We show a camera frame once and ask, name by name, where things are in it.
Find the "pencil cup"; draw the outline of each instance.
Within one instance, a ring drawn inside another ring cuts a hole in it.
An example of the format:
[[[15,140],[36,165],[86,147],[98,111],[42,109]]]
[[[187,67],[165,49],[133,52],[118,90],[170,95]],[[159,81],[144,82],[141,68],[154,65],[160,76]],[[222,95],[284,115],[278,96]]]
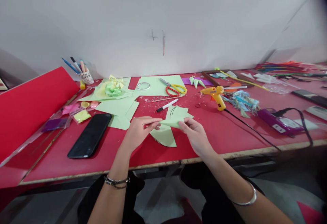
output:
[[[93,77],[91,76],[90,71],[79,73],[80,78],[83,80],[85,84],[92,84],[94,83]]]

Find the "smartphone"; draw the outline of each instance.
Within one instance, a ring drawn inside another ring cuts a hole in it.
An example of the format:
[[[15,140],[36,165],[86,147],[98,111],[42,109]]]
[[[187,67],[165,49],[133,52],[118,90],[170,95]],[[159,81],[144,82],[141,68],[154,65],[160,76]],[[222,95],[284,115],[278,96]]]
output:
[[[324,108],[327,108],[327,98],[324,98],[322,96],[310,93],[305,90],[295,90],[292,92],[292,94],[295,94],[301,98],[304,98],[306,100],[309,100],[313,103],[316,103],[317,105],[320,105]]]
[[[101,138],[111,120],[111,114],[96,114],[89,121],[69,151],[69,158],[91,157],[99,146]]]

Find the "hand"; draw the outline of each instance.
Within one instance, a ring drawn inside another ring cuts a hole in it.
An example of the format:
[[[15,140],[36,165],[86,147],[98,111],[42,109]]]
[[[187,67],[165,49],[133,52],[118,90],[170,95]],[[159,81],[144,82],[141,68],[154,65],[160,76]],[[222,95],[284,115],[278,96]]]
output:
[[[161,118],[152,118],[149,116],[134,118],[130,123],[129,129],[124,137],[122,145],[132,153],[141,143],[145,137],[153,130],[159,130]]]
[[[179,121],[178,124],[181,130],[187,135],[193,150],[199,157],[203,159],[215,153],[208,141],[202,124],[189,117],[184,118],[184,122]]]

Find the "wooden stick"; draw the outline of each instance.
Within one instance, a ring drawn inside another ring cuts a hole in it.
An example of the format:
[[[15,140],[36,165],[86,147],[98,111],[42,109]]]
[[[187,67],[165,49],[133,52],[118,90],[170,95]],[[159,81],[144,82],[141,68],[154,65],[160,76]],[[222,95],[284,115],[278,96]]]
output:
[[[172,98],[167,98],[167,99],[162,99],[162,100],[170,100],[170,99],[177,99],[177,98],[182,98],[183,96],[178,96],[178,97],[172,97]]]

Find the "yellow glue gun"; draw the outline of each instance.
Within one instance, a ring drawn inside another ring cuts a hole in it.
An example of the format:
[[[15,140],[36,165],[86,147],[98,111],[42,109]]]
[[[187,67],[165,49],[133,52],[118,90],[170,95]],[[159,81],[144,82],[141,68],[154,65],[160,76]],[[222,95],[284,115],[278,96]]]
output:
[[[220,96],[223,92],[224,92],[223,86],[218,86],[217,88],[215,87],[206,88],[200,91],[201,94],[211,95],[211,97],[217,102],[219,111],[222,111],[226,108],[225,103],[222,100],[222,97]]]

